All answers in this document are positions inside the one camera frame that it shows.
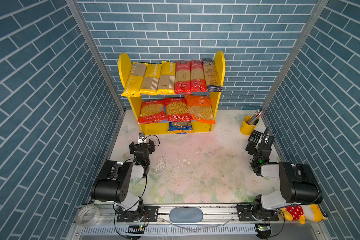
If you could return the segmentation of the yellow pen cup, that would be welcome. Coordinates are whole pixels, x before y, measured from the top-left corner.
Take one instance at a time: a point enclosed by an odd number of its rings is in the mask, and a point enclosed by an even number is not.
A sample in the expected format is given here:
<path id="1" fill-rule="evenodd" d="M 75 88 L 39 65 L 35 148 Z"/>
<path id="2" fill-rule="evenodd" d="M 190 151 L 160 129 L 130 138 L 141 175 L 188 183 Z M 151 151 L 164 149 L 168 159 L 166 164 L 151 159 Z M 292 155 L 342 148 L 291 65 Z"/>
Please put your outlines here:
<path id="1" fill-rule="evenodd" d="M 240 132 L 245 136 L 250 136 L 255 130 L 257 124 L 250 125 L 249 121 L 252 119 L 252 116 L 246 116 L 244 121 L 241 124 Z"/>

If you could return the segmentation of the coloured pens in cup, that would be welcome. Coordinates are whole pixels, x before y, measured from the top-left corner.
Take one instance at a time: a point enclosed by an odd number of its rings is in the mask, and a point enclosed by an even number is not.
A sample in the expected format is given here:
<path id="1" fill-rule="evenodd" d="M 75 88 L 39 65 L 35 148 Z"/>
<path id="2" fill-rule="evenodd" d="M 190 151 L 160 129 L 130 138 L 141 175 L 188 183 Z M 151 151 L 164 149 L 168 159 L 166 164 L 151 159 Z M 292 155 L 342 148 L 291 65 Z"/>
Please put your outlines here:
<path id="1" fill-rule="evenodd" d="M 255 113 L 249 118 L 249 120 L 247 120 L 247 124 L 251 125 L 251 126 L 256 125 L 257 120 L 262 115 L 262 113 L 263 113 L 263 111 L 256 110 Z"/>

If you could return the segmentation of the orange pasta bag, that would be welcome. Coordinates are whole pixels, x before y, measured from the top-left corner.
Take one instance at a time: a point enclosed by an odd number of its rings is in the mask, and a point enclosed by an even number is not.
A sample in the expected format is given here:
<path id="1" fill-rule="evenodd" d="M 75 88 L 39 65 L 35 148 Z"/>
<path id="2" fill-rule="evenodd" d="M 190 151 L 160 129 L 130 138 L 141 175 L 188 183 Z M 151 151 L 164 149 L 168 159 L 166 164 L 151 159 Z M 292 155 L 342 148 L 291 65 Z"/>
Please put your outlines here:
<path id="1" fill-rule="evenodd" d="M 215 125 L 211 100 L 207 96 L 186 95 L 188 111 L 194 121 Z"/>

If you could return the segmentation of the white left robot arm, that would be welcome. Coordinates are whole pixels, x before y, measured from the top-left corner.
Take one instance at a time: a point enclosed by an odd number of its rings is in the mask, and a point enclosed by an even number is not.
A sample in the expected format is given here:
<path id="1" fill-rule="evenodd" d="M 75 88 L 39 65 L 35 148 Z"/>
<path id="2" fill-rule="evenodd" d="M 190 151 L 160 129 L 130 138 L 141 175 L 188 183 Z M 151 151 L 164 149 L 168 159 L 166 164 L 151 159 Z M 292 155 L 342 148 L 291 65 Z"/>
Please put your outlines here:
<path id="1" fill-rule="evenodd" d="M 138 140 L 129 145 L 131 159 L 119 163 L 107 160 L 103 164 L 92 188 L 91 198 L 101 202 L 112 202 L 121 222 L 148 221 L 142 197 L 129 191 L 131 179 L 148 179 L 150 154 L 155 151 L 152 140 Z"/>

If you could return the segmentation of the red fusilli bag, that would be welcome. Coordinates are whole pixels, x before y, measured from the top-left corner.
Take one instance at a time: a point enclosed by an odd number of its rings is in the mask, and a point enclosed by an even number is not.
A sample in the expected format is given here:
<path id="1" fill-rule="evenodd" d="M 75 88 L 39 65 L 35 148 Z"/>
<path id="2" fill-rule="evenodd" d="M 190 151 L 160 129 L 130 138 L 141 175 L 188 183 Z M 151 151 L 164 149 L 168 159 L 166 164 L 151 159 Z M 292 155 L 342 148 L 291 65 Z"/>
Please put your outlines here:
<path id="1" fill-rule="evenodd" d="M 142 102 L 138 124 L 160 123 L 166 119 L 164 100 Z"/>
<path id="2" fill-rule="evenodd" d="M 184 98 L 165 98 L 167 120 L 169 122 L 190 122 L 192 117 Z"/>

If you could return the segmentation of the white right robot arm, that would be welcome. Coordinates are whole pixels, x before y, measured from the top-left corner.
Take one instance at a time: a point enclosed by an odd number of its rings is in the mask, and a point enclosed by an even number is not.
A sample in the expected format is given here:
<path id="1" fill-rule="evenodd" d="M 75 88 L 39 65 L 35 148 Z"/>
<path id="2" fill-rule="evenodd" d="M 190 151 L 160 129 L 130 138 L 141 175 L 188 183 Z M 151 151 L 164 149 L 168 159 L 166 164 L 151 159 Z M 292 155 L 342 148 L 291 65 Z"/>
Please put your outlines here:
<path id="1" fill-rule="evenodd" d="M 298 221 L 303 225 L 308 218 L 304 210 L 322 202 L 322 191 L 309 165 L 270 160 L 274 139 L 267 132 L 254 131 L 246 151 L 252 155 L 250 165 L 253 172 L 259 177 L 278 179 L 280 188 L 256 196 L 252 204 L 238 204 L 239 220 L 277 221 L 278 212 L 282 212 L 287 221 Z"/>

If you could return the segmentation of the red spaghetti bag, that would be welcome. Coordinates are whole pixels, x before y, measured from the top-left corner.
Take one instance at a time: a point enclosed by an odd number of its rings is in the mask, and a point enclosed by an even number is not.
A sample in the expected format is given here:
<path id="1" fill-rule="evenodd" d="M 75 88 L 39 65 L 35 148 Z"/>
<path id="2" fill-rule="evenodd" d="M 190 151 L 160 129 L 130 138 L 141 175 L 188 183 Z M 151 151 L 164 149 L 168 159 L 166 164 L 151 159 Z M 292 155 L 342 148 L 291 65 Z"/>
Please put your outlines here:
<path id="1" fill-rule="evenodd" d="M 200 60 L 191 61 L 191 91 L 192 93 L 207 92 L 207 85 L 204 76 L 203 62 Z"/>
<path id="2" fill-rule="evenodd" d="M 191 62 L 176 62 L 175 94 L 191 93 Z"/>

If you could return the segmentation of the grey oval pad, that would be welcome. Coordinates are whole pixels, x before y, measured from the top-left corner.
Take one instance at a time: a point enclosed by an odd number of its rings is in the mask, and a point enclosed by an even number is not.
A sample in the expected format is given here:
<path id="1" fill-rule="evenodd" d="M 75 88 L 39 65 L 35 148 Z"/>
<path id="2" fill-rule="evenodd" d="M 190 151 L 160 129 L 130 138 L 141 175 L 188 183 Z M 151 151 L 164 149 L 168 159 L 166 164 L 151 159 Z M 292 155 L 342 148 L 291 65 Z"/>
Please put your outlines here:
<path id="1" fill-rule="evenodd" d="M 199 208 L 174 208 L 169 214 L 170 221 L 175 224 L 193 224 L 203 220 L 203 211 Z"/>

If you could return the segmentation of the yellow spaghetti bag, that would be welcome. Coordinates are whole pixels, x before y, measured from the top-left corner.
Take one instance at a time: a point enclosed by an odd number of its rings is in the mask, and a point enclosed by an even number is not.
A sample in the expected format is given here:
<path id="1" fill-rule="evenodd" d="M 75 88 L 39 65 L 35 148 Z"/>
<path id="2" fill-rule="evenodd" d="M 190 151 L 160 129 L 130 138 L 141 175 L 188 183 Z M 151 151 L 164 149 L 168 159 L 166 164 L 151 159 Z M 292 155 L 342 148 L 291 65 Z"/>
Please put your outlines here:
<path id="1" fill-rule="evenodd" d="M 157 94 L 175 94 L 176 63 L 162 61 L 161 75 L 159 79 Z"/>
<path id="2" fill-rule="evenodd" d="M 161 76 L 162 64 L 148 64 L 139 94 L 156 96 Z"/>
<path id="3" fill-rule="evenodd" d="M 148 63 L 133 63 L 122 97 L 140 97 Z"/>

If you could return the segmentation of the black calculator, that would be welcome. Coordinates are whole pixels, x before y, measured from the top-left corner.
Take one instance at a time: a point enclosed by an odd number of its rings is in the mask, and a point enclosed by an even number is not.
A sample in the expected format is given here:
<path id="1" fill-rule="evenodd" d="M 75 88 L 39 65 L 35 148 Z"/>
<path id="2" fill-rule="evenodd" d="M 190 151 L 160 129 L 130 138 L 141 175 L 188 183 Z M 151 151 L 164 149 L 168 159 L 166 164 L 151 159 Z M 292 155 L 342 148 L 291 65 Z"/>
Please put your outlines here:
<path id="1" fill-rule="evenodd" d="M 259 131 L 253 131 L 248 139 L 248 145 L 246 147 L 246 151 L 249 155 L 254 156 L 257 153 L 258 144 L 261 141 L 263 133 Z"/>

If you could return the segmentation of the blue Moli spaghetti bag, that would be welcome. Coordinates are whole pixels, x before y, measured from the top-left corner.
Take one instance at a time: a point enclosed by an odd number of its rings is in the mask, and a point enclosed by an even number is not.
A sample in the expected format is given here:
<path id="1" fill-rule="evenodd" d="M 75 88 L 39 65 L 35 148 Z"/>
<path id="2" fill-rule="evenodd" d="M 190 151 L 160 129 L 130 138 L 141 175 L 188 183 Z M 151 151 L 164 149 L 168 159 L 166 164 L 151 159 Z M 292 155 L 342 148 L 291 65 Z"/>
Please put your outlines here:
<path id="1" fill-rule="evenodd" d="M 204 76 L 208 92 L 221 92 L 223 87 L 217 72 L 215 62 L 212 59 L 203 59 Z"/>

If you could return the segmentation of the clear tape roll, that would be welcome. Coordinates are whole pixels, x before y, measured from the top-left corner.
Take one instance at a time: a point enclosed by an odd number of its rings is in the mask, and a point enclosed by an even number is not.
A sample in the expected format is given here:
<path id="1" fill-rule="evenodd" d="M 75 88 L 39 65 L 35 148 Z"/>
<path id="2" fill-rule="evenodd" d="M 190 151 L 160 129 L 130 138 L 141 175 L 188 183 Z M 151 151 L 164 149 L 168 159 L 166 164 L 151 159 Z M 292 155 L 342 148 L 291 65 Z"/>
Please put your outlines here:
<path id="1" fill-rule="evenodd" d="M 88 228 L 94 226 L 100 219 L 100 209 L 94 204 L 85 205 L 77 212 L 75 223 L 78 226 Z"/>

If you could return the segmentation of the yellow plush toy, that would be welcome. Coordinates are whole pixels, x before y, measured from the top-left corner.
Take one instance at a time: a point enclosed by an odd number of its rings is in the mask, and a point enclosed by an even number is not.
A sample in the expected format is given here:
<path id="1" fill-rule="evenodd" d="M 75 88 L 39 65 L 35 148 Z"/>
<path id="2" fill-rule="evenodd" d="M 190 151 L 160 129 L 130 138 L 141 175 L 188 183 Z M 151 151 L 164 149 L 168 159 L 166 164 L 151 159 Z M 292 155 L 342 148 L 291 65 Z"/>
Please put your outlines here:
<path id="1" fill-rule="evenodd" d="M 281 209 L 287 221 L 298 221 L 304 225 L 306 221 L 321 222 L 327 220 L 328 215 L 323 212 L 319 205 L 298 205 Z"/>

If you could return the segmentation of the blue macaroni bag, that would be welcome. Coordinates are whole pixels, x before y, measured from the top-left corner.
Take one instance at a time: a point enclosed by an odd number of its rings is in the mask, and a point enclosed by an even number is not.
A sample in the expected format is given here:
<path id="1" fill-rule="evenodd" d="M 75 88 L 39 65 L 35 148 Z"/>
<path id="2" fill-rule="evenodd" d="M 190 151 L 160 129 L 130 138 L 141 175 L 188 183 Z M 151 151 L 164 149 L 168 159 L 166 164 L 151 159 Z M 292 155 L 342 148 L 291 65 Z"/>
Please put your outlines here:
<path id="1" fill-rule="evenodd" d="M 171 122 L 168 132 L 171 134 L 188 134 L 193 133 L 194 130 L 191 122 Z"/>

